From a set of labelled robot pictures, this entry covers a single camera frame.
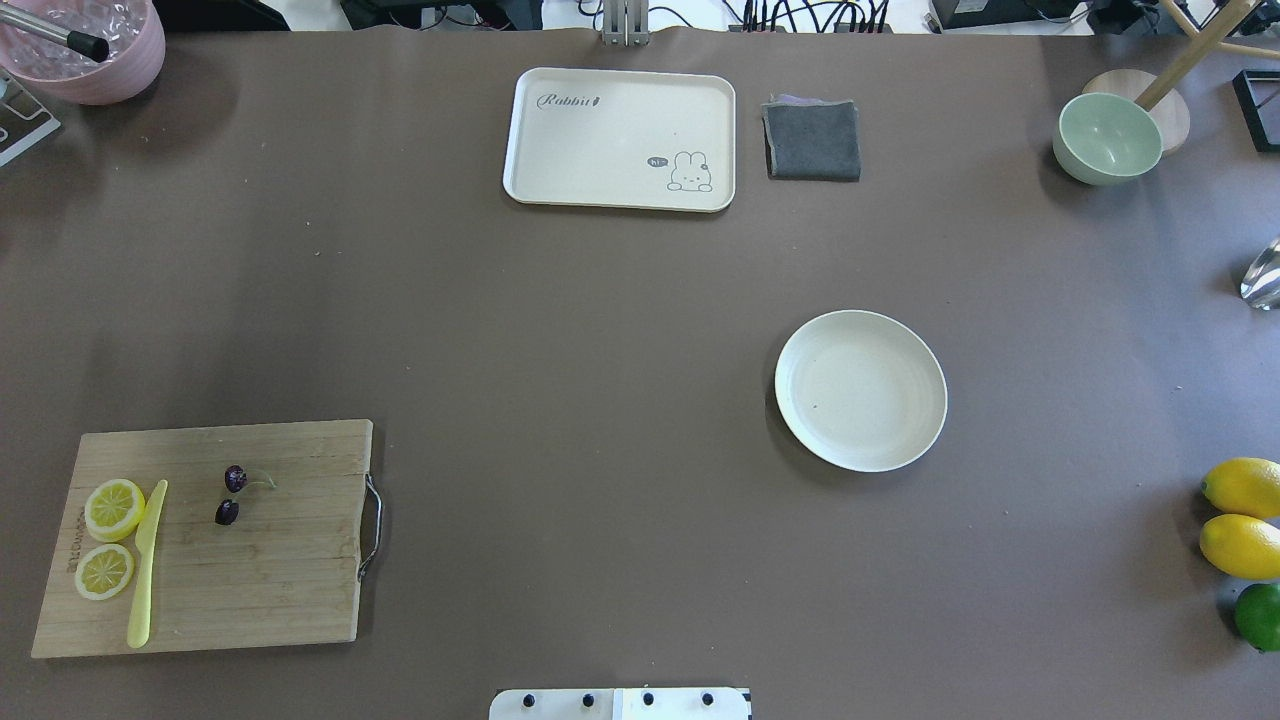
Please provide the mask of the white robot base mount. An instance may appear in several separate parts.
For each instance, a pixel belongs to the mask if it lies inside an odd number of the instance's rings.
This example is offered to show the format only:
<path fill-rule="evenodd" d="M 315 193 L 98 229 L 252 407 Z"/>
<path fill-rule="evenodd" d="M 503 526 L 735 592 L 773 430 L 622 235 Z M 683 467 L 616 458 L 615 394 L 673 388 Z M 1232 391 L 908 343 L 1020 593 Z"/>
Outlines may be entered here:
<path fill-rule="evenodd" d="M 751 719 L 750 691 L 735 687 L 507 689 L 489 719 Z"/>

